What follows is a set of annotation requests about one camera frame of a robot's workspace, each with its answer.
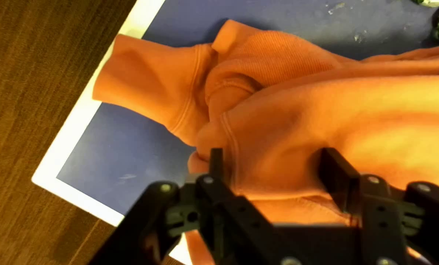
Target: screw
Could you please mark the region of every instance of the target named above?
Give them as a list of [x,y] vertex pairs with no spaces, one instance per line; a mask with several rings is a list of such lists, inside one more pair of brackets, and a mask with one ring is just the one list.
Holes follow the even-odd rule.
[[372,184],[378,184],[380,183],[380,180],[377,177],[372,177],[372,175],[368,177],[368,181],[372,183]]
[[281,259],[279,265],[301,265],[296,258],[293,256],[285,256]]
[[172,190],[172,187],[169,186],[169,184],[162,184],[160,186],[160,191],[162,193],[167,193],[167,191],[170,191]]
[[416,184],[416,189],[419,189],[424,193],[430,193],[430,187],[425,184]]
[[204,178],[203,178],[203,183],[206,183],[206,184],[212,184],[212,183],[213,183],[213,178],[212,178],[212,177],[204,177]]
[[382,258],[377,259],[377,265],[397,265],[397,264],[393,262],[391,259],[382,256]]

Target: orange hoodie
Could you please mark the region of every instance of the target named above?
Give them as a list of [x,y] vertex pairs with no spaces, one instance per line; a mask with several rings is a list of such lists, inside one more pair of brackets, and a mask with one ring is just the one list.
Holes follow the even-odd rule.
[[439,47],[352,60],[234,21],[194,47],[117,35],[94,99],[194,146],[191,174],[222,147],[228,186],[272,222],[346,222],[316,178],[321,147],[397,189],[439,184]]

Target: orange sweatshirt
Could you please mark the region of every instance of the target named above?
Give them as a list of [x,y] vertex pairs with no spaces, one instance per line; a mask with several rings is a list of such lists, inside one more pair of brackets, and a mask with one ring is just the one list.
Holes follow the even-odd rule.
[[191,174],[222,147],[228,186],[272,222],[346,222],[316,178],[321,147],[399,189],[439,184],[439,47],[352,60],[234,21],[194,47],[117,35],[94,99],[194,146]]

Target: white border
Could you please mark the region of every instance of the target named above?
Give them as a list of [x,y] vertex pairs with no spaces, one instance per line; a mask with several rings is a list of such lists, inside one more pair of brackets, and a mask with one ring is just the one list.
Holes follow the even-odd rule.
[[[148,28],[150,22],[157,15],[163,0],[136,0],[122,24],[117,34],[141,38]],[[101,66],[111,55],[111,47],[107,49],[88,84],[85,85],[82,94],[76,100],[73,109],[53,140],[51,146],[45,152],[39,166],[33,172],[30,181],[50,193],[64,199],[66,202],[86,211],[88,214],[106,221],[107,224],[116,227],[123,215],[110,209],[108,206],[97,202],[95,199],[81,193],[79,190],[67,186],[57,178],[61,166],[67,161],[78,140],[82,137],[85,128],[92,119],[94,113],[100,108],[100,102],[92,100],[92,87]]]

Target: wooden surface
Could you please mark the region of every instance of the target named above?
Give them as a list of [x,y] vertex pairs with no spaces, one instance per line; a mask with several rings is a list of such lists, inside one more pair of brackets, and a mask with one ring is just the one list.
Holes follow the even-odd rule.
[[134,0],[0,0],[0,264],[85,264],[111,227],[30,183]]

